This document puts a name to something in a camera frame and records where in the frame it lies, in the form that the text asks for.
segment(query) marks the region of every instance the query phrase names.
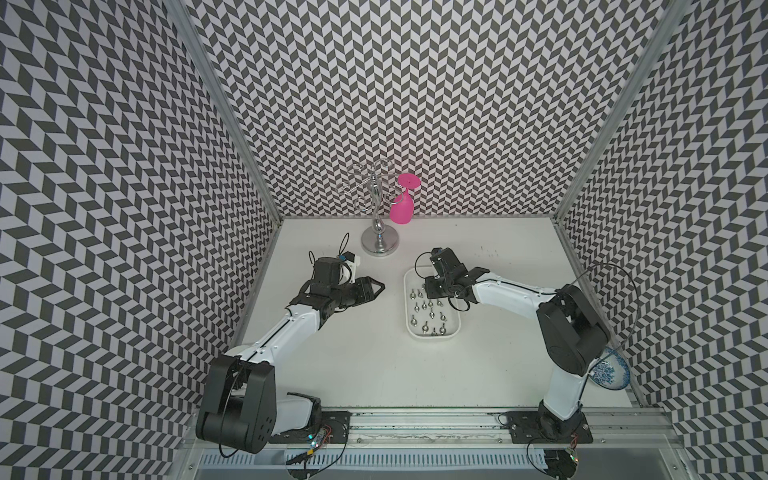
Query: wire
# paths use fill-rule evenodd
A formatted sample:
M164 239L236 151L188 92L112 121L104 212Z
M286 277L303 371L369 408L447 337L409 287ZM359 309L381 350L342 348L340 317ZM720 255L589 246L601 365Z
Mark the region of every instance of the wire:
M237 380L237 377L240 376L240 372L242 372L242 369L235 373L234 380ZM238 453L240 449L235 449L232 453L229 455L224 454L224 450L221 448L221 436L224 433L224 416L227 414L227 406L230 404L230 397L232 396L232 389L230 388L229 394L227 394L227 401L224 402L224 410L221 413L221 423L219 424L219 453L221 454L222 458L229 458L232 455Z
M219 442L218 442L219 453L223 458L229 458L240 451L240 449L235 449L234 452L230 453L229 455L225 455L224 450L221 448L221 435L224 433L224 416L227 414L227 406L230 404L230 397L232 396L232 391L234 390L236 380L240 377L240 375L245 370L245 363L248 363L248 361L251 360L253 356L257 354L258 351L259 349L255 349L253 353L251 353L250 356L245 360L245 362L243 362L243 365L240 367L240 370L238 370L237 373L235 373L232 379L232 386L230 387L230 392L227 394L227 401L224 402L224 410L221 412L221 423L219 424Z
M339 256L341 256L342 253L344 253L344 249L346 248L347 244L349 243L349 232L344 235L344 238L341 239L341 245L339 245Z
M333 462L330 462L328 465L326 465L326 466L322 467L320 470L318 470L318 471L317 471L317 473L314 473L314 474L312 474L311 476L313 477L313 476L315 476L315 475L317 475L317 474L319 474L319 473L323 472L323 471L324 471L324 470L326 470L327 468L333 467L333 466L336 464L336 462L338 462L338 461L339 461L339 459L340 459L340 458L342 458L342 457L344 456L344 452L346 451L346 446L347 446L347 444L348 444L348 443L349 443L349 433L347 433L346 442L344 442L344 448L343 448L343 449L341 449L341 453L339 453L339 456L338 456L338 457L336 457L336 460L334 460Z
M467 299L463 299L463 300L467 303L467 308L465 308L463 310L459 310L458 308L456 308L456 305L453 304L453 302L451 301L451 297L450 296L448 297L448 305L450 305L451 308L453 308L457 312L468 312L469 311L469 307L472 306L472 304L470 302L467 302Z
M593 263L593 264L592 264L592 265L591 265L589 268L587 268L587 269L586 269L586 270L585 270L585 271L584 271L584 272L583 272L581 275L577 276L577 277L576 277L576 280L574 280L573 282L569 283L569 284L568 284L566 287L564 287L564 288L563 288L563 290L564 290L565 288L568 288L569 286L573 285L573 284L574 284L574 283L576 283L576 282L577 282L577 281L578 281L580 278L582 278L584 275L586 275L587 273L591 272L592 270L594 270L594 269L598 268L599 266L612 266L613 268L618 268L618 269L621 269L621 270L624 272L624 275L625 275L625 276L626 276L626 277L627 277L627 278L628 278L628 279L629 279L629 280L632 282L632 287L634 288L635 302L637 302L637 315L634 317L634 321L632 322L632 327L630 327L630 331L629 331L629 334L628 334L627 336L625 336L623 340L621 340L621 342L619 343L619 346L618 346L616 349L610 349L610 348L609 348L609 350L610 350L611 352L610 352L610 353L608 353L608 354L607 354L606 356L604 356L603 358L599 359L599 360L598 360L598 361L597 361L597 362L596 362L596 363L595 363L595 364L594 364L594 365L593 365L593 366L592 366L592 367L591 367L591 368L590 368L590 369L587 371L587 374L588 374L589 372L591 372L591 371L592 371L592 369L593 369L594 367L598 366L598 364L600 364L601 362L603 362L603 361L604 361L606 358L608 358L608 357L609 357L609 356L611 356L611 355L614 355L616 352L618 352L619 350L621 350L621 349L623 349L623 348L624 348L624 346L627 344L627 341L628 341L628 340L629 340L629 339L632 337L632 335L634 334L634 331L635 331L635 329L637 328L637 322L640 320L640 317L641 317L641 315L640 315L640 298L641 298L641 294L640 294L640 287L639 287L639 286L637 286L637 282L635 281L635 279L634 279L634 276L632 275L632 273L631 273L629 270L627 270L627 268L626 268L625 266L621 266L621 265L619 265L618 263L613 263L613 262L595 262L595 263Z
M547 472L545 472L544 470L542 470L542 469L540 469L539 467L536 466L536 464L533 462L533 460L531 460L531 456L528 454L528 449L531 448L531 443L533 443L534 440L544 440L544 441L549 442L549 443L554 443L554 442L551 441L550 439L545 439L544 437L538 437L538 438L533 438L533 439L528 440L528 444L525 446L525 458L528 459L528 461L531 463L533 468L536 468L539 472L543 473L544 475L547 475Z
M560 290L558 290L558 291L553 292L553 293L544 293L544 292L539 292L538 290L533 290L532 288L528 288L527 286L524 286L524 285L518 285L517 283L507 282L507 281L504 281L504 280L494 280L492 278L489 278L487 280L482 280L480 282L477 282L475 285L479 285L480 283L487 283L487 282L496 282L496 283L503 283L505 285L516 286L517 288L522 288L523 290L527 290L529 292L537 293L538 295L557 295L559 293L559 291L560 291Z
M427 277L419 275L419 271L416 269L416 264L419 262L419 258L423 257L427 253L431 253L431 252L424 252L424 253L422 253L421 255L416 257L416 261L413 262L413 271L416 272L416 276L418 276L422 280L427 280Z

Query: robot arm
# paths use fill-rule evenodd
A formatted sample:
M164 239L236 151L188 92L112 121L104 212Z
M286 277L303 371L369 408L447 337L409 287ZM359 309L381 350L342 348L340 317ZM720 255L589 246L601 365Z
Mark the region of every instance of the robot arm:
M430 260L437 275L425 280L428 298L495 305L538 320L554 362L549 390L539 405L540 430L551 440L567 438L581 424L581 393L609 338L608 328L581 290L573 285L559 290L523 285L484 268L467 270L449 248L435 248Z
M349 252L317 259L312 278L266 335L212 362L195 428L199 439L257 453L272 435L294 429L318 432L319 399L299 393L277 398L275 368L343 311L338 309L373 301L384 290L383 283L369 276L356 278L357 265L359 260ZM234 393L243 384L245 392Z

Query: blue and white plate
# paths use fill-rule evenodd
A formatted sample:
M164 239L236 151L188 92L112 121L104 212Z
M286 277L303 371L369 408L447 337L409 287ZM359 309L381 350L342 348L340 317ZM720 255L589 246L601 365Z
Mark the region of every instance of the blue and white plate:
M604 389L623 390L629 385L629 365L613 349L606 348L602 359L589 372L589 377Z

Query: mounting plate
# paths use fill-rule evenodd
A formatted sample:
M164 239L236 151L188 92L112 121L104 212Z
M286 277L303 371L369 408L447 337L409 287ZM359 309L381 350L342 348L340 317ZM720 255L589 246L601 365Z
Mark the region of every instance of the mounting plate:
M320 416L320 425L328 425L331 428L331 437L328 443L346 443L349 435L349 418L352 416L349 412L332 411L322 412ZM286 430L279 435L272 435L270 443L303 443L309 448L309 435L316 434L308 429Z
M523 412L510 411L506 412L504 415L507 417L507 428L509 429L509 434L512 437L512 443L571 443L571 440L573 439L570 434L565 435L559 439L545 439L544 435L541 433L541 429L538 426L537 410ZM586 415L581 415L581 423L579 423L579 426L574 433L578 434L579 443L593 442L592 431L589 429L589 425L587 424Z

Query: black and white wallpaper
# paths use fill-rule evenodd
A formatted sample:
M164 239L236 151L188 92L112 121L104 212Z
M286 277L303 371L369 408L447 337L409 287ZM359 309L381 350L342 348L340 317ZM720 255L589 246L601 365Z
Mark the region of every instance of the black and white wallpaper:
M271 231L159 0L0 2L0 478L163 474Z
M763 0L694 2L567 218L706 479L768 478L766 48Z
M666 1L187 5L282 214L357 214L377 163L417 214L548 214Z

